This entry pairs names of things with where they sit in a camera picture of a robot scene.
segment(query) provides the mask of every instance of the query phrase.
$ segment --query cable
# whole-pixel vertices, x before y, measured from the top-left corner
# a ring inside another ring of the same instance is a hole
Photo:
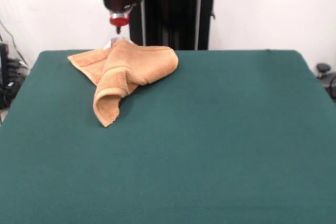
[[[26,62],[26,60],[25,60],[25,58],[23,58],[22,54],[21,54],[21,53],[19,52],[19,50],[17,49],[13,35],[8,31],[8,29],[7,29],[7,28],[5,27],[5,25],[2,23],[1,19],[0,19],[0,25],[1,25],[2,28],[3,28],[3,29],[10,35],[10,37],[12,38],[13,46],[14,46],[15,50],[17,51],[17,54],[20,56],[21,60],[22,60],[26,65],[28,65],[27,62]]]

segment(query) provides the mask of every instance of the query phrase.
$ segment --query orange towel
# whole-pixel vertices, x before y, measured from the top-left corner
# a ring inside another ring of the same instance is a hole
[[[97,86],[93,109],[105,127],[118,117],[122,98],[139,85],[171,74],[179,62],[169,47],[142,47],[127,40],[119,40],[108,49],[83,52],[68,59]]]

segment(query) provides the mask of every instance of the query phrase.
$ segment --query green felt surface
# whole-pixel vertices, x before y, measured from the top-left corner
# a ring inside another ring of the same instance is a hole
[[[336,109],[294,51],[177,52],[103,128],[44,52],[0,129],[0,223],[334,223]]]

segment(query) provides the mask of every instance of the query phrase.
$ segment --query black stand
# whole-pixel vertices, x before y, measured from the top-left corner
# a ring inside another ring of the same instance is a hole
[[[175,50],[207,50],[213,0],[143,0],[131,12],[131,40]]]

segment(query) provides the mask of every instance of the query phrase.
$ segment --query white wall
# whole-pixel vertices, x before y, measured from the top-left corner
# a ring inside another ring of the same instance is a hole
[[[336,68],[336,0],[215,0],[215,14],[211,49],[296,49],[311,68]],[[0,0],[31,65],[43,50],[104,46],[116,35],[108,17],[102,0]]]

